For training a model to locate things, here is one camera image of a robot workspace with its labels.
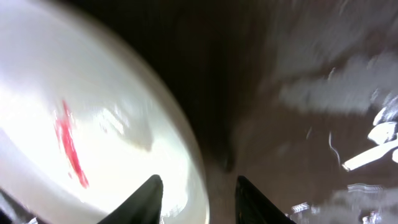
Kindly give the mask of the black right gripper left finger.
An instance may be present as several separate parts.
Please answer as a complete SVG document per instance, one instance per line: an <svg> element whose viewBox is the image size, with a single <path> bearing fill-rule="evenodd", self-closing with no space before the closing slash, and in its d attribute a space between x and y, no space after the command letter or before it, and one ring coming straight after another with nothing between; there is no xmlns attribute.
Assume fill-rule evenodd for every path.
<svg viewBox="0 0 398 224"><path fill-rule="evenodd" d="M98 224L159 224L163 191L160 176L152 175Z"/></svg>

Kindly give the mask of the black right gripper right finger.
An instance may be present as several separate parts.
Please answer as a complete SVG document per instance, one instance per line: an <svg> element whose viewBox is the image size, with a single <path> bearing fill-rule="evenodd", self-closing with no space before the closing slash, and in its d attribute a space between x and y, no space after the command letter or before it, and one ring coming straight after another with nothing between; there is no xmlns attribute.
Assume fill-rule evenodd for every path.
<svg viewBox="0 0 398 224"><path fill-rule="evenodd" d="M243 175L236 181L235 213L236 224L295 224Z"/></svg>

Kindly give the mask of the cream plate with red stain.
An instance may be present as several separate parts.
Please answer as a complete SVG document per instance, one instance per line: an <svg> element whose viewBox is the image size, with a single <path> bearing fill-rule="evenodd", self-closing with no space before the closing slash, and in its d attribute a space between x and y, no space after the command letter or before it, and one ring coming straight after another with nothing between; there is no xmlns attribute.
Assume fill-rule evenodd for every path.
<svg viewBox="0 0 398 224"><path fill-rule="evenodd" d="M1 221L99 223L148 192L156 223L210 221L200 149L130 46L55 1L1 2Z"/></svg>

